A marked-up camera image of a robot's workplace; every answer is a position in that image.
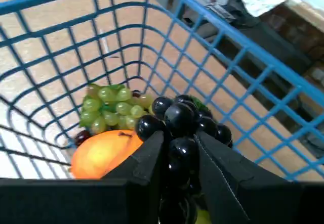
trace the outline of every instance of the plastic fruit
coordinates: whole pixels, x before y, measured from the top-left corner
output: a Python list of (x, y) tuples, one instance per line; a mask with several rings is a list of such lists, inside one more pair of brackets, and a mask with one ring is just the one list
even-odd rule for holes
[(136, 119), (130, 115), (126, 115), (126, 125), (128, 129), (134, 129), (136, 124)]
[(98, 118), (100, 113), (98, 111), (89, 112), (83, 111), (80, 114), (80, 126), (91, 126), (91, 124)]
[(132, 96), (130, 99), (126, 100), (125, 103), (128, 103), (130, 105), (137, 105), (138, 98)]
[(189, 169), (176, 157), (169, 157), (167, 169), (167, 184), (184, 188), (189, 183)]
[(197, 131), (204, 131), (214, 138), (216, 138), (218, 135), (218, 128), (216, 122), (213, 119), (205, 116), (198, 119)]
[(175, 103), (183, 103), (184, 101), (192, 101), (192, 97), (186, 94), (178, 95), (174, 98)]
[(201, 185), (198, 176), (191, 175), (188, 192), (191, 195), (198, 196), (201, 194)]
[(198, 110), (197, 105), (194, 102), (186, 100), (186, 101), (183, 101), (182, 103), (189, 106), (189, 108), (193, 111), (193, 115), (194, 115), (195, 119), (197, 119), (199, 117), (199, 110)]
[(152, 110), (152, 105), (150, 105), (150, 107), (148, 107), (148, 113), (151, 115), (154, 115), (153, 110)]
[(99, 116), (91, 125), (94, 134), (103, 133), (106, 130), (106, 122), (102, 116)]
[(172, 99), (161, 96), (156, 98), (150, 107), (152, 107), (152, 112), (156, 115), (157, 118), (164, 120), (164, 114), (172, 104)]
[(104, 102), (113, 102), (116, 101), (116, 95), (114, 90), (109, 88), (108, 86), (104, 86), (98, 91), (99, 98)]
[(117, 125), (119, 122), (119, 117), (115, 113), (102, 111), (102, 115), (106, 121), (106, 124), (109, 126)]
[(141, 96), (141, 92), (139, 90), (133, 90), (132, 91), (132, 96), (139, 98)]
[(158, 217), (160, 224), (185, 224), (186, 222), (180, 203), (172, 198), (161, 200)]
[(71, 172), (77, 179), (100, 179), (124, 162), (142, 143), (131, 130), (112, 130), (93, 136), (77, 148)]
[(132, 97), (132, 92), (129, 88), (124, 87), (119, 90), (119, 92), (116, 95), (117, 101), (126, 101)]
[(119, 115), (119, 121), (118, 121), (118, 129), (128, 129), (128, 126), (126, 124), (126, 116), (125, 115)]
[(131, 112), (131, 108), (132, 106), (128, 103), (121, 102), (116, 105), (116, 112), (122, 115), (128, 115)]
[(185, 136), (191, 131), (194, 113), (184, 103), (175, 103), (166, 110), (165, 123), (175, 137)]
[(139, 105), (135, 105), (131, 108), (131, 115), (134, 118), (139, 118), (144, 114), (145, 114), (144, 109)]
[(206, 117), (210, 117), (210, 118), (213, 119), (213, 115), (212, 115), (211, 111), (207, 107), (206, 108), (203, 107), (203, 108), (199, 109), (198, 116), (199, 117), (206, 116)]
[(87, 95), (89, 95), (90, 97), (96, 99), (98, 98), (98, 91), (101, 88), (101, 86), (96, 85), (94, 83), (91, 83), (88, 85), (87, 87)]
[(197, 171), (199, 168), (198, 146), (189, 137), (176, 138), (170, 141), (169, 155), (179, 158), (190, 171)]
[(147, 109), (153, 102), (153, 98), (149, 94), (142, 94), (138, 98), (138, 105), (142, 106), (143, 108)]
[(167, 131), (161, 120), (149, 114), (140, 117), (135, 125), (135, 132), (142, 141), (149, 139), (158, 130)]
[(215, 138), (227, 146), (230, 145), (232, 143), (231, 130), (224, 124), (218, 124), (217, 128), (218, 135)]
[(87, 130), (82, 130), (74, 137), (74, 143), (78, 147), (80, 146), (86, 139), (90, 138), (91, 134)]
[(101, 106), (100, 100), (97, 99), (87, 99), (83, 102), (83, 108), (86, 111), (93, 112), (99, 110)]
[(198, 209), (196, 224), (212, 224), (208, 211)]

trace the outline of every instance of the green grape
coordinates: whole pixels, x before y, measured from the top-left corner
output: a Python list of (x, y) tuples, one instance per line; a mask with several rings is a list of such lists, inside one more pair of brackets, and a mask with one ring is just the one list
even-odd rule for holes
[(144, 109), (139, 106), (139, 105), (135, 105), (131, 108), (131, 115), (134, 117), (134, 118), (139, 118), (141, 117), (142, 115), (144, 114)]
[(125, 87), (119, 90), (117, 93), (117, 101), (126, 101), (132, 97), (132, 92), (129, 88)]
[(126, 116), (124, 116), (124, 115), (119, 116), (119, 121), (118, 121), (117, 126), (119, 129), (128, 129), (127, 124), (126, 124)]
[(153, 111), (152, 111), (152, 105), (150, 105), (150, 107), (148, 107), (148, 112), (151, 114), (151, 115), (154, 115)]
[(128, 115), (132, 106), (128, 103), (120, 102), (116, 105), (116, 112), (122, 115)]
[(106, 130), (106, 122), (102, 116), (96, 118), (96, 120), (91, 125), (91, 130), (94, 134), (103, 133)]
[(150, 107), (150, 105), (152, 104), (152, 102), (153, 102), (153, 98), (149, 94), (142, 94), (138, 98), (138, 105), (142, 106), (145, 109), (147, 109), (148, 107)]
[(87, 88), (87, 95), (91, 96), (94, 99), (98, 98), (98, 91), (100, 88), (101, 86), (94, 83), (89, 84)]
[(134, 129), (137, 119), (133, 118), (130, 115), (126, 115), (126, 125), (128, 129)]
[(108, 86), (104, 86), (98, 91), (99, 98), (104, 102), (116, 101), (116, 95)]
[(98, 111), (83, 111), (80, 115), (80, 126), (91, 126), (93, 121), (95, 121), (96, 118), (100, 116), (100, 113)]
[(87, 99), (83, 102), (83, 108), (86, 111), (94, 112), (98, 111), (101, 106), (101, 103), (97, 99)]
[(102, 115), (105, 118), (106, 124), (109, 126), (114, 126), (118, 124), (119, 118), (116, 113), (112, 113), (109, 111), (102, 111)]
[(137, 105), (138, 104), (138, 98), (137, 97), (131, 97), (125, 103), (128, 103), (130, 105)]

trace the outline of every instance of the blue wire basket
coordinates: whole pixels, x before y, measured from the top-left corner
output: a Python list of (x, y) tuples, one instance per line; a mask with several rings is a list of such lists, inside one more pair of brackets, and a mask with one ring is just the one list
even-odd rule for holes
[[(217, 119), (221, 123), (230, 125), (234, 134), (235, 150), (239, 152), (246, 150), (244, 147), (240, 147), (243, 146), (244, 142), (246, 141), (249, 141), (254, 146), (254, 148), (259, 152), (259, 156), (253, 159), (257, 164), (263, 165), (264, 162), (270, 161), (271, 164), (282, 173), (282, 176), (291, 181), (298, 180), (299, 176), (308, 172), (311, 172), (312, 176), (316, 175), (319, 179), (324, 177), (324, 171), (322, 168), (322, 164), (324, 164), (324, 157), (316, 159), (306, 150), (306, 148), (301, 147), (300, 142), (298, 142), (298, 145), (295, 144), (295, 142), (299, 141), (303, 136), (309, 135), (312, 135), (320, 143), (324, 144), (324, 136), (319, 130), (319, 125), (323, 122), (324, 115), (318, 114), (315, 115), (311, 120), (305, 120), (298, 114), (298, 112), (296, 112), (296, 110), (291, 107), (290, 104), (290, 102), (302, 94), (323, 108), (323, 93), (310, 85), (290, 68), (287, 68), (282, 62), (264, 51), (261, 47), (250, 41), (238, 30), (231, 27), (222, 19), (218, 18), (215, 14), (206, 10), (194, 0), (177, 0), (177, 6), (174, 12), (170, 12), (162, 6), (150, 3), (149, 0), (143, 0), (141, 2), (130, 1), (120, 4), (117, 4), (115, 0), (110, 0), (110, 6), (104, 8), (99, 6), (98, 0), (92, 0), (95, 7), (95, 11), (93, 13), (79, 16), (72, 20), (61, 22), (46, 28), (33, 30), (27, 22), (28, 19), (25, 17), (24, 10), (39, 5), (43, 6), (44, 4), (53, 1), (58, 0), (13, 0), (0, 4), (0, 15), (14, 14), (23, 30), (20, 35), (9, 36), (7, 32), (10, 32), (10, 29), (6, 29), (5, 26), (1, 26), (0, 28), (0, 34), (2, 36), (2, 40), (0, 41), (0, 49), (6, 48), (17, 63), (16, 67), (1, 72), (0, 82), (6, 81), (13, 75), (22, 73), (24, 77), (27, 78), (28, 83), (31, 85), (31, 87), (16, 95), (8, 96), (5, 93), (0, 94), (0, 102), (2, 108), (4, 109), (3, 112), (5, 115), (0, 124), (0, 157), (2, 166), (5, 166), (3, 167), (2, 172), (0, 171), (0, 177), (72, 177), (67, 170), (69, 168), (69, 156), (66, 153), (66, 147), (59, 143), (59, 139), (72, 139), (75, 130), (78, 130), (78, 121), (72, 121), (68, 126), (66, 126), (62, 123), (62, 119), (69, 116), (71, 113), (79, 114), (81, 105), (75, 100), (75, 93), (85, 89), (87, 84), (97, 82), (103, 78), (105, 78), (110, 84), (112, 83), (112, 76), (120, 71), (123, 72), (123, 76), (118, 78), (118, 83), (124, 83), (127, 86), (132, 87), (132, 81), (140, 80), (144, 82), (143, 90), (145, 92), (147, 90), (151, 90), (157, 95), (164, 95), (168, 90), (172, 90), (174, 94), (187, 94), (194, 89), (197, 92), (197, 96), (200, 97), (213, 112), (217, 111), (219, 115), (221, 115), (221, 117), (217, 117)], [(183, 6), (188, 6), (198, 14), (196, 22), (191, 27), (187, 26), (181, 21), (181, 19), (179, 19), (180, 14), (183, 11)], [(143, 14), (140, 15), (142, 18), (142, 23), (120, 26), (120, 21), (118, 20), (116, 11), (121, 8), (132, 7), (141, 7), (143, 9)], [(166, 33), (154, 26), (147, 24), (148, 10), (159, 11), (171, 19), (171, 23), (168, 26)], [(112, 15), (115, 29), (107, 32), (100, 32), (100, 28), (97, 27), (96, 18), (103, 14)], [(209, 21), (218, 30), (218, 33), (212, 43), (207, 42), (197, 33), (197, 30), (199, 29), (199, 26), (203, 20)], [(82, 41), (77, 41), (75, 39), (77, 34), (75, 34), (73, 27), (85, 22), (89, 22), (91, 24), (94, 36), (86, 38)], [(188, 32), (188, 39), (185, 41), (183, 47), (179, 46), (171, 39), (171, 33), (175, 26), (180, 26), (182, 29)], [(121, 33), (132, 28), (140, 29), (140, 42), (123, 44)], [(62, 30), (67, 31), (72, 45), (57, 51), (52, 51), (46, 39), (47, 35)], [(152, 47), (150, 44), (146, 44), (144, 38), (148, 31), (153, 31), (163, 38), (163, 43), (159, 50)], [(100, 43), (100, 40), (113, 34), (116, 35), (118, 48), (111, 52), (104, 52), (103, 45)], [(46, 55), (26, 63), (22, 56), (24, 51), (19, 50), (16, 44), (31, 38), (40, 40)], [(229, 59), (226, 55), (224, 55), (224, 53), (222, 53), (221, 49), (219, 49), (219, 44), (224, 38), (232, 41), (232, 43), (239, 48), (236, 56), (232, 59)], [(199, 44), (206, 49), (206, 55), (200, 61), (188, 53), (190, 42), (193, 39), (198, 41)], [(81, 56), (79, 49), (80, 47), (92, 42), (97, 43), (100, 56), (85, 61)], [(168, 44), (171, 44), (179, 53), (175, 63), (170, 62), (170, 60), (167, 59), (167, 56), (164, 55), (164, 50)], [(139, 49), (139, 54), (137, 54), (138, 57), (134, 58), (132, 61), (126, 61), (124, 56), (124, 51), (129, 48)], [(154, 64), (150, 64), (143, 60), (145, 50), (149, 50), (156, 55), (156, 61)], [(63, 72), (58, 66), (57, 56), (70, 51), (75, 52), (78, 59), (78, 65)], [(121, 66), (109, 70), (109, 61), (107, 62), (106, 60), (115, 53), (120, 54)], [(261, 72), (257, 76), (251, 76), (248, 70), (245, 70), (241, 66), (240, 63), (245, 59), (246, 55), (256, 58), (259, 63), (264, 65)], [(216, 77), (214, 75), (213, 69), (205, 68), (210, 57), (217, 58), (217, 60), (226, 67), (226, 70), (224, 70), (224, 73), (220, 77)], [(196, 72), (193, 73), (191, 78), (188, 78), (188, 76), (181, 71), (180, 64), (183, 58), (186, 58), (197, 68)], [(32, 68), (33, 66), (47, 63), (48, 61), (50, 61), (54, 67), (56, 75), (52, 78), (39, 82), (33, 76)], [(88, 76), (89, 73), (87, 71), (87, 66), (96, 62), (102, 62), (105, 71), (103, 71), (101, 75), (90, 78)], [(171, 68), (171, 73), (169, 76), (165, 77), (165, 75), (158, 70), (161, 63), (165, 63)], [(130, 66), (137, 67), (136, 75), (128, 75), (128, 67)], [(218, 62), (217, 65), (215, 63), (215, 70), (218, 70), (219, 67), (217, 66), (220, 66)], [(149, 69), (148, 77), (143, 76), (142, 72), (144, 69)], [(65, 77), (76, 72), (77, 70), (82, 71), (86, 81), (80, 83), (74, 89), (69, 89)], [(209, 77), (210, 80), (215, 84), (208, 94), (203, 92), (203, 90), (196, 85), (197, 80), (199, 80), (199, 76), (202, 74)], [(233, 75), (239, 76), (248, 83), (247, 88), (240, 96), (237, 96), (232, 91), (231, 87), (226, 84), (226, 81)], [(187, 86), (183, 89), (178, 89), (177, 85), (173, 83), (173, 78), (175, 76), (180, 76), (187, 83)], [(274, 76), (276, 78), (280, 78), (281, 81), (284, 81), (290, 85), (289, 91), (282, 97), (276, 96), (264, 84), (268, 78), (272, 78)], [(161, 87), (161, 90), (157, 89), (156, 85), (152, 84), (154, 77), (158, 77), (159, 80), (163, 82), (164, 85)], [(45, 97), (44, 92), (40, 88), (50, 85), (50, 83), (54, 82), (55, 80), (59, 80), (62, 83), (64, 92), (61, 95), (54, 95), (54, 98), (49, 100), (47, 97)], [(235, 103), (228, 110), (224, 110), (219, 105), (217, 100), (214, 100), (214, 96), (220, 90), (226, 92), (235, 100)], [(251, 96), (255, 96), (256, 93), (272, 103), (272, 107), (270, 107), (270, 109), (264, 114), (261, 114), (257, 109), (253, 108), (247, 103), (247, 100)], [(32, 106), (31, 110), (29, 111), (21, 109), (21, 107), (18, 106), (19, 101), (31, 94), (35, 94), (41, 101), (42, 105)], [(64, 98), (68, 98), (70, 100), (73, 108), (66, 112), (58, 112), (53, 104)], [(253, 123), (253, 125), (250, 125), (248, 128), (235, 120), (234, 114), (236, 110), (241, 107), (243, 107), (245, 111), (256, 119), (256, 122)], [(48, 110), (50, 119), (43, 121), (35, 119), (35, 115), (44, 109)], [(278, 129), (271, 125), (269, 120), (274, 119), (274, 116), (277, 117), (278, 113), (284, 114), (290, 119), (293, 119), (299, 125), (297, 130), (287, 135), (282, 133), (282, 127)], [(59, 133), (55, 134), (53, 139), (49, 140), (46, 136), (46, 131), (52, 125), (59, 128)], [(269, 148), (264, 145), (263, 141), (255, 140), (253, 134), (261, 127), (266, 128), (268, 133), (275, 136), (279, 140), (278, 144)], [(292, 157), (291, 154), (288, 154), (287, 156), (284, 156), (284, 159), (286, 160), (281, 161), (282, 158), (280, 160), (275, 155), (282, 149), (288, 149), (289, 152), (294, 154), (294, 157)], [(296, 157), (300, 161), (303, 161), (303, 164), (297, 169), (288, 169), (286, 166), (287, 162), (295, 161)]]

